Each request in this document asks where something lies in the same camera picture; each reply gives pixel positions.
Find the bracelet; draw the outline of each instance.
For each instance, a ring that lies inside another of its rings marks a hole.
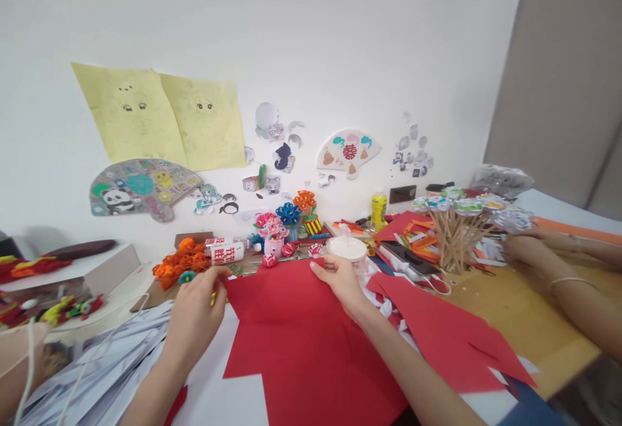
[[[553,294],[553,286],[555,286],[555,284],[559,284],[559,282],[566,282],[568,280],[576,280],[578,282],[585,282],[586,284],[590,284],[592,287],[598,290],[598,287],[595,286],[593,283],[591,283],[589,280],[585,280],[580,277],[562,277],[559,279],[555,279],[549,284],[549,293]]]
[[[572,238],[572,240],[574,240],[574,242],[575,242],[575,248],[574,248],[574,250],[572,250],[572,252],[574,252],[574,253],[582,252],[581,241],[580,241],[579,237],[576,236],[576,235],[572,235],[572,234],[570,234],[569,237]]]

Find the yellow paper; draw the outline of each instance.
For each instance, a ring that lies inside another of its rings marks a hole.
[[[160,74],[192,170],[246,167],[240,108],[233,82]]]
[[[188,165],[179,128],[153,70],[117,70],[72,63],[113,163],[157,157]]]

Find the white box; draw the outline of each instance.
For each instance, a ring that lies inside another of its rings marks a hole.
[[[77,259],[67,267],[1,284],[0,288],[11,293],[82,278],[92,295],[107,295],[140,264],[134,245],[118,243],[106,252]]]

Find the panda drawing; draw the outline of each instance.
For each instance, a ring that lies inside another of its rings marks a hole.
[[[117,215],[119,212],[133,211],[134,203],[140,199],[132,199],[125,188],[118,190],[104,190],[101,193],[102,199],[106,203],[110,214]]]

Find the yellow bottle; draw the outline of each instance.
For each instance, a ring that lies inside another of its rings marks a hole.
[[[376,189],[376,194],[371,197],[371,228],[380,232],[384,227],[384,214],[387,212],[387,197],[382,193],[382,188]]]

